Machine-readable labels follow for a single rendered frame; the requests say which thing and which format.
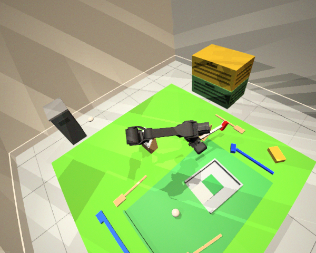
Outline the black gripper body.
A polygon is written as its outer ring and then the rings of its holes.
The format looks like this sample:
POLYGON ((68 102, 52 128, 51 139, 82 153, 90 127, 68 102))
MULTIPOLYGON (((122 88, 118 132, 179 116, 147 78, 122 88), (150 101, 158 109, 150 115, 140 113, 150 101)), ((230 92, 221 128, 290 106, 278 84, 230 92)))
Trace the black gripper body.
POLYGON ((207 149, 207 146, 203 142, 200 142, 199 139, 197 139, 197 137, 187 138, 187 141, 195 146, 194 150, 198 155, 200 155, 203 151, 207 149))

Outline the dark grey putter shaft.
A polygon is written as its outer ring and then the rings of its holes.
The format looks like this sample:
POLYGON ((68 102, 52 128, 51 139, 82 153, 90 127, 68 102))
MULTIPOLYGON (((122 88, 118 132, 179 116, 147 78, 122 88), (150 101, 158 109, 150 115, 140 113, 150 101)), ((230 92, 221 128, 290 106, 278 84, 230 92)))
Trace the dark grey putter shaft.
POLYGON ((228 124, 229 124, 229 122, 223 121, 223 122, 221 123, 221 125, 219 125, 219 126, 218 126, 217 128, 215 128, 215 129, 211 130, 209 134, 204 134, 204 135, 202 135, 201 137, 199 137, 199 140, 202 140, 202 139, 206 138, 207 136, 209 136, 210 134, 216 132, 217 130, 224 131, 224 129, 227 127, 228 124))

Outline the white ball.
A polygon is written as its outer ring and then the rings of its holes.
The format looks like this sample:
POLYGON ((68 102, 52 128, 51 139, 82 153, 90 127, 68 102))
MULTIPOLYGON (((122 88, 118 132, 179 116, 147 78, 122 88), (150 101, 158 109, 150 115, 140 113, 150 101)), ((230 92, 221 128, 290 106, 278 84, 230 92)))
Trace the white ball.
POLYGON ((179 214, 180 214, 180 212, 179 212, 178 209, 173 209, 173 210, 172 210, 172 216, 173 216, 173 217, 178 217, 179 214))

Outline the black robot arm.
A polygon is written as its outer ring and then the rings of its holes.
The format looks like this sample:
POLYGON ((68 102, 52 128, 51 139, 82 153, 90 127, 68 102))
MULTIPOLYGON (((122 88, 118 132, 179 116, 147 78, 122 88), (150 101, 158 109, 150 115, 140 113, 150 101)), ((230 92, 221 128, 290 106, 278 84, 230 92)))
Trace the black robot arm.
POLYGON ((210 133, 209 122, 197 123, 187 120, 175 127, 169 128, 144 128, 142 126, 131 126, 125 129, 126 144, 129 146, 142 145, 149 140, 161 137, 177 136, 179 138, 199 138, 199 136, 210 133), (138 130, 141 129, 141 130, 138 130), (144 132, 142 131, 144 130, 144 132))

